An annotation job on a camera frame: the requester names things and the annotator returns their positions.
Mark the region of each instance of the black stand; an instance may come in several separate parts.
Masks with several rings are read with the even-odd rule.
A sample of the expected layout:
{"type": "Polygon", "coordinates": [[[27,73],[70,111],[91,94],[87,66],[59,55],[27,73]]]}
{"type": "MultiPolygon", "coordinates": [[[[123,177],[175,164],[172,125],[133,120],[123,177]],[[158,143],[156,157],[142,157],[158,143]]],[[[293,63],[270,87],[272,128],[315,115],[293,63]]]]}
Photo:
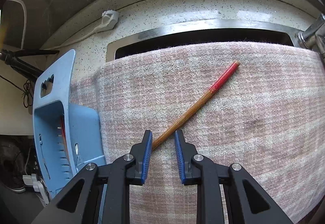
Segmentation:
{"type": "Polygon", "coordinates": [[[107,184],[102,223],[129,224],[129,185],[147,178],[152,133],[113,163],[87,164],[35,218],[32,224],[97,224],[104,184],[107,184]]]}
{"type": "Polygon", "coordinates": [[[215,164],[175,132],[179,176],[184,185],[198,185],[197,224],[224,224],[219,185],[223,185],[229,224],[293,224],[255,179],[238,163],[215,164]]]}
{"type": "Polygon", "coordinates": [[[0,52],[0,60],[4,61],[5,64],[11,66],[13,70],[17,71],[31,82],[36,83],[37,78],[43,73],[43,71],[20,60],[19,57],[57,53],[59,53],[58,50],[19,50],[17,52],[12,52],[2,49],[0,52]]]}

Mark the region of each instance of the speckled countertop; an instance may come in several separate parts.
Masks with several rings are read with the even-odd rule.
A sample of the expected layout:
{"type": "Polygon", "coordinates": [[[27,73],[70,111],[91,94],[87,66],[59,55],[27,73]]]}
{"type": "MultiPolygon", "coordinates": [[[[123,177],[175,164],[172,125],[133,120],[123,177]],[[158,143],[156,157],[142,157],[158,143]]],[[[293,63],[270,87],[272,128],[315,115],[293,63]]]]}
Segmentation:
{"type": "MultiPolygon", "coordinates": [[[[93,73],[106,62],[108,43],[168,24],[204,19],[246,19],[305,30],[315,20],[304,11],[278,0],[144,0],[118,12],[120,18],[113,30],[94,34],[61,49],[60,55],[72,48],[76,50],[73,80],[93,73]]],[[[100,20],[91,23],[67,41],[81,37],[99,24],[100,20]]]]}

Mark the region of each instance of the white cable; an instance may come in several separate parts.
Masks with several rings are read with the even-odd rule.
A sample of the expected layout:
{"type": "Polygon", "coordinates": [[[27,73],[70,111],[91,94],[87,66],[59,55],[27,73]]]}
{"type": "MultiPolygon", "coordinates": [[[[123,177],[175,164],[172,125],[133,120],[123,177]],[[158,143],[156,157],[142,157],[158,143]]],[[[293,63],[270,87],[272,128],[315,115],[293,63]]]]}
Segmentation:
{"type": "Polygon", "coordinates": [[[22,5],[22,9],[24,10],[24,29],[22,31],[22,45],[21,45],[21,50],[24,47],[24,40],[25,40],[25,33],[26,33],[26,24],[27,24],[27,10],[25,3],[22,0],[7,0],[7,1],[15,1],[18,2],[22,5]]]}
{"type": "Polygon", "coordinates": [[[98,25],[97,27],[95,27],[94,30],[92,30],[91,32],[89,32],[86,35],[84,35],[83,37],[80,37],[80,38],[78,38],[76,40],[73,40],[73,41],[71,41],[69,43],[54,46],[54,47],[51,47],[51,48],[46,48],[45,50],[53,50],[53,49],[58,49],[58,48],[65,47],[65,46],[68,46],[68,45],[71,45],[71,44],[75,44],[75,43],[78,43],[78,42],[80,42],[82,40],[85,40],[86,38],[88,38],[89,36],[91,36],[91,35],[93,35],[95,33],[111,30],[111,29],[113,29],[113,27],[117,23],[118,15],[119,15],[119,13],[116,12],[116,11],[103,12],[101,24],[98,25]]]}
{"type": "Polygon", "coordinates": [[[27,166],[28,161],[29,161],[30,149],[31,149],[31,146],[29,147],[28,156],[27,156],[27,161],[26,161],[25,166],[24,166],[24,169],[25,169],[25,173],[26,173],[26,175],[28,175],[27,172],[26,172],[26,166],[27,166]]]}
{"type": "Polygon", "coordinates": [[[51,48],[46,48],[45,50],[53,50],[53,49],[58,49],[58,48],[65,47],[65,46],[68,46],[68,45],[71,45],[71,44],[75,44],[75,43],[77,43],[77,42],[80,42],[80,41],[82,41],[82,40],[88,38],[89,36],[93,35],[94,33],[96,33],[96,32],[95,32],[95,29],[92,30],[90,33],[87,33],[87,34],[84,35],[83,37],[78,38],[78,39],[76,39],[76,40],[74,40],[74,41],[71,41],[71,42],[66,43],[66,44],[62,44],[62,45],[58,45],[58,46],[54,46],[54,47],[51,47],[51,48]]]}

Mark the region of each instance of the blue plastic basket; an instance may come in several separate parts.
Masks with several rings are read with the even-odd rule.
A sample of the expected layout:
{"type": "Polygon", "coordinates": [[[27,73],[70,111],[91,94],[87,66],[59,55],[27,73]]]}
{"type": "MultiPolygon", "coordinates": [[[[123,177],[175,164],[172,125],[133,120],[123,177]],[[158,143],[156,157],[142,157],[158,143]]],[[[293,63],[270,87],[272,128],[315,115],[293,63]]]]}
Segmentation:
{"type": "Polygon", "coordinates": [[[54,62],[35,85],[34,139],[43,179],[53,198],[89,162],[105,165],[97,111],[69,103],[75,51],[54,62]],[[54,77],[51,92],[41,97],[43,83],[54,77]],[[64,119],[65,139],[61,119],[64,119]]]}

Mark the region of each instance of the metal screw cap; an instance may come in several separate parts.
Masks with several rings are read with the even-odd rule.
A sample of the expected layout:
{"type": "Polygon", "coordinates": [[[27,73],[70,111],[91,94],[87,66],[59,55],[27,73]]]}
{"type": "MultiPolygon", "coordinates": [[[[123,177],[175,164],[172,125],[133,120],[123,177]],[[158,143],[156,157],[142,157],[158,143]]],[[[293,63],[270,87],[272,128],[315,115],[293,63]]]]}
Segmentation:
{"type": "Polygon", "coordinates": [[[234,163],[234,164],[232,164],[231,167],[232,167],[232,169],[234,169],[235,171],[239,171],[239,170],[242,168],[242,166],[241,166],[240,164],[238,164],[238,163],[234,163]]]}
{"type": "Polygon", "coordinates": [[[94,163],[89,163],[86,165],[86,169],[89,171],[95,169],[95,167],[96,167],[96,164],[94,164],[94,163]]]}
{"type": "Polygon", "coordinates": [[[203,160],[203,156],[201,154],[196,154],[196,155],[194,155],[194,160],[195,161],[202,161],[203,160]]]}
{"type": "Polygon", "coordinates": [[[126,154],[123,156],[123,159],[125,161],[131,161],[133,159],[133,155],[132,154],[126,154]]]}

